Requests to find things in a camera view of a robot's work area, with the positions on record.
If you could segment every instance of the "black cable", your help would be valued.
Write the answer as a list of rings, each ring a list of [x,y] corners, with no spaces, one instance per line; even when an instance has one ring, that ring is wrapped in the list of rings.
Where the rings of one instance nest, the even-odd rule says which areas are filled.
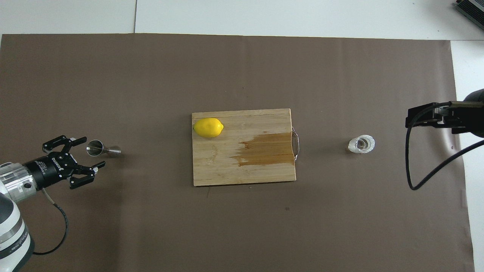
[[[56,247],[54,247],[53,249],[46,251],[46,252],[33,252],[34,255],[47,255],[47,254],[50,254],[50,253],[56,251],[62,245],[62,243],[64,243],[65,238],[67,237],[67,232],[69,231],[69,220],[67,220],[67,215],[65,215],[64,210],[61,207],[59,207],[59,205],[57,205],[56,203],[54,203],[52,201],[52,199],[49,197],[49,195],[47,194],[47,192],[44,189],[42,189],[42,192],[45,194],[47,199],[49,199],[49,201],[52,203],[52,205],[54,205],[54,207],[56,207],[62,213],[62,215],[64,216],[65,231],[64,231],[64,237],[62,237],[61,242]]]
[[[470,145],[470,146],[464,148],[463,150],[461,150],[461,151],[457,152],[456,154],[450,156],[445,161],[443,161],[441,164],[439,164],[436,168],[434,168],[434,170],[432,170],[430,173],[428,173],[428,175],[425,178],[423,178],[422,181],[419,182],[416,186],[412,185],[412,181],[410,179],[410,168],[409,168],[409,165],[408,165],[408,147],[409,147],[409,141],[410,141],[410,131],[412,130],[412,127],[415,125],[417,120],[421,116],[423,116],[425,113],[427,113],[427,112],[429,112],[429,111],[431,111],[435,108],[441,107],[441,106],[450,106],[450,104],[451,104],[451,102],[445,102],[445,103],[438,103],[438,104],[435,104],[433,106],[429,106],[429,107],[423,109],[417,115],[415,115],[415,117],[413,117],[412,121],[410,121],[410,123],[408,124],[407,136],[405,137],[405,170],[407,171],[408,186],[413,191],[416,191],[420,187],[422,187],[422,185],[424,185],[431,177],[433,177],[439,170],[441,170],[444,166],[448,165],[451,161],[455,160],[456,158],[462,156],[463,154],[465,154],[465,153],[467,153],[467,152],[469,152],[469,151],[471,151],[475,148],[478,148],[479,146],[484,145],[484,140],[482,140],[482,141],[479,141],[479,142],[477,142],[473,145]]]

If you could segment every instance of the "brown paper surface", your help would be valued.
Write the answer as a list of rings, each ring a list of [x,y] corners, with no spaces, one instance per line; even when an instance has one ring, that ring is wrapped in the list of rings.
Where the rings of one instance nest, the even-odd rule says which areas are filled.
[[[3,35],[0,162],[59,135],[118,145],[96,180],[49,187],[65,244],[22,271],[473,271],[462,160],[406,182],[407,109],[455,100],[450,42],[169,34]],[[196,188],[192,112],[291,108],[297,181]],[[368,154],[345,151],[368,134]],[[414,182],[459,150],[416,128]],[[38,193],[37,251],[62,238]]]

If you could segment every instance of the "robotic arm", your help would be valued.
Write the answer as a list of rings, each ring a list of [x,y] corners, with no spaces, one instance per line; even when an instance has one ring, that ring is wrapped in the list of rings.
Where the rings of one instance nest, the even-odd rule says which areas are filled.
[[[422,187],[432,176],[454,159],[484,145],[484,140],[482,140],[450,156],[414,186],[410,178],[408,150],[410,132],[415,126],[452,128],[452,134],[470,132],[478,137],[484,138],[484,89],[472,92],[464,101],[429,103],[408,110],[408,116],[405,120],[405,127],[407,128],[407,136],[405,138],[405,167],[408,186],[414,191]]]
[[[0,272],[18,271],[34,253],[34,242],[16,203],[33,196],[37,191],[46,193],[46,187],[61,180],[67,180],[70,189],[91,183],[98,170],[105,166],[104,161],[91,167],[79,165],[69,153],[71,147],[86,141],[86,137],[75,139],[62,135],[42,145],[47,156],[24,164],[0,165]],[[63,148],[60,152],[52,151],[61,145]],[[62,209],[50,198],[49,201],[65,217]]]

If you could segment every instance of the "jigger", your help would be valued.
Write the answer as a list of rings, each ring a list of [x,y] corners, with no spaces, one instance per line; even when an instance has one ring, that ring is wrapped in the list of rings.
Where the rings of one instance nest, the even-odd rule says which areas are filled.
[[[86,147],[86,151],[88,152],[89,156],[96,157],[101,154],[107,153],[109,157],[119,157],[121,155],[121,149],[119,146],[112,146],[107,148],[103,145],[100,140],[92,140],[89,142],[88,146]]]

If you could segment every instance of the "black device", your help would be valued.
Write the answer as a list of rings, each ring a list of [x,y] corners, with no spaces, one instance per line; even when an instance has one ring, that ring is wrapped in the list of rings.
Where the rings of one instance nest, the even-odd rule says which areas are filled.
[[[457,0],[455,8],[484,30],[484,0]]]
[[[407,171],[407,182],[412,190],[418,190],[440,169],[449,164],[459,156],[484,145],[484,140],[470,145],[452,155],[434,170],[432,170],[422,181],[413,186],[408,166],[408,150],[410,132],[415,126],[432,126],[435,128],[451,128],[453,134],[470,132],[478,137],[484,138],[484,89],[472,92],[464,101],[449,101],[444,103],[429,103],[408,110],[405,119],[407,135],[405,138],[405,166]]]
[[[69,153],[71,147],[83,144],[86,141],[86,137],[69,139],[64,135],[61,135],[42,145],[42,150],[48,153],[47,156],[24,163],[24,166],[29,169],[37,182],[38,190],[51,186],[64,179],[69,181],[69,187],[71,189],[76,189],[94,181],[94,175],[96,174],[97,169],[106,165],[106,162],[103,161],[91,167],[82,166],[77,164],[74,157]],[[64,145],[60,152],[52,151],[60,145]],[[74,174],[84,176],[76,178],[73,177]]]

